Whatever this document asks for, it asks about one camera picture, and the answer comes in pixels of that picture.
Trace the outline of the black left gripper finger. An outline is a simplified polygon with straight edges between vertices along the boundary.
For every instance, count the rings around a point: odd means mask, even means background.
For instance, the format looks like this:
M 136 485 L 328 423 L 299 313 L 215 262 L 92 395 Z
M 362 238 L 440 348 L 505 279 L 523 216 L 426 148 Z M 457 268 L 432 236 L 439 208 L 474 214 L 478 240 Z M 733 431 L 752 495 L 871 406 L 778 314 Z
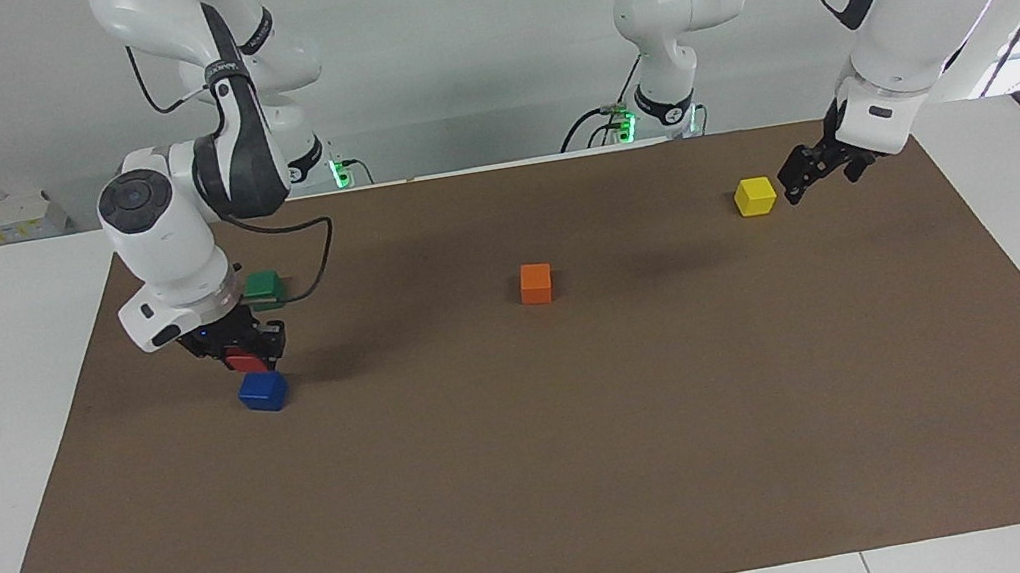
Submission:
M 845 148 L 838 148 L 805 153 L 802 159 L 805 160 L 806 168 L 804 169 L 804 173 L 806 187 L 810 188 L 844 167 L 848 156 Z
M 816 149 L 806 145 L 790 149 L 777 179 L 784 190 L 785 200 L 792 206 L 798 205 L 809 188 L 821 180 Z

